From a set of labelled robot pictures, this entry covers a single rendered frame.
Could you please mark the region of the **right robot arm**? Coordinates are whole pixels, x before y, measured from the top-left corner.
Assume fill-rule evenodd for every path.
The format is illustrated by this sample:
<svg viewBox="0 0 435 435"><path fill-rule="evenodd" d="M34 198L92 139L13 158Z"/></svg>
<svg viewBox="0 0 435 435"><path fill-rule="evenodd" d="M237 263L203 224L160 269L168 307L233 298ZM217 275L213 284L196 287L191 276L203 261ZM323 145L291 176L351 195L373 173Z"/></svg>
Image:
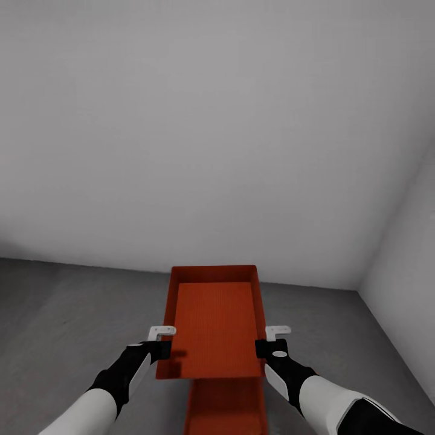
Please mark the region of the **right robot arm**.
<svg viewBox="0 0 435 435"><path fill-rule="evenodd" d="M255 340L256 355L266 358L268 382L314 428L318 435L424 435L401 422L382 404L317 375L288 355L287 341L275 335L289 326L266 326L266 339Z"/></svg>

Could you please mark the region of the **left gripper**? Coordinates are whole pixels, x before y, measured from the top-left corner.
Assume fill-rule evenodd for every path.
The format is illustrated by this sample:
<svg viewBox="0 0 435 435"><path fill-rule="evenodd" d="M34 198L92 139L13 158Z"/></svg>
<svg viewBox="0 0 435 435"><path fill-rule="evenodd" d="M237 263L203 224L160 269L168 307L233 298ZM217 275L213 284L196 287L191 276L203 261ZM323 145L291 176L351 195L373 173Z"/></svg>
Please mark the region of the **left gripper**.
<svg viewBox="0 0 435 435"><path fill-rule="evenodd" d="M171 341L142 341L140 343L149 343L155 348L155 360L151 363L153 364L156 360L170 359Z"/></svg>

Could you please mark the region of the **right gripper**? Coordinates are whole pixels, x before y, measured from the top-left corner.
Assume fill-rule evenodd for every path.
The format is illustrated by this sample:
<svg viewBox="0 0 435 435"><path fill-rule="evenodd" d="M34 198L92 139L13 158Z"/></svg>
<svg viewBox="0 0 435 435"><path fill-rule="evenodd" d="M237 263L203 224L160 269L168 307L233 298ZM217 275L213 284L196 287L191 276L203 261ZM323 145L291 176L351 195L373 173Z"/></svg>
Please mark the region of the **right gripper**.
<svg viewBox="0 0 435 435"><path fill-rule="evenodd" d="M276 339L276 341L266 341L263 338L255 340L256 355L258 358L266 358L266 353L270 347L281 347L286 353L288 353L287 341L285 339Z"/></svg>

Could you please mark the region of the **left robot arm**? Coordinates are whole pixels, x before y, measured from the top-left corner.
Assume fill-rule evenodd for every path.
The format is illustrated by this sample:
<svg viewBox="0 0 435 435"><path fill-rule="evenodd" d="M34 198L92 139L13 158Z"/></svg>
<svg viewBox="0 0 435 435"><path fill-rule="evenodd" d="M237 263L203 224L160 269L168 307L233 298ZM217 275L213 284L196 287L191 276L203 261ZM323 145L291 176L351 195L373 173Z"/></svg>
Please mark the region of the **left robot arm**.
<svg viewBox="0 0 435 435"><path fill-rule="evenodd" d="M150 365L170 359L171 341L162 341L163 335L176 335L176 327L151 327L148 341L128 345L92 387L38 435L108 435Z"/></svg>

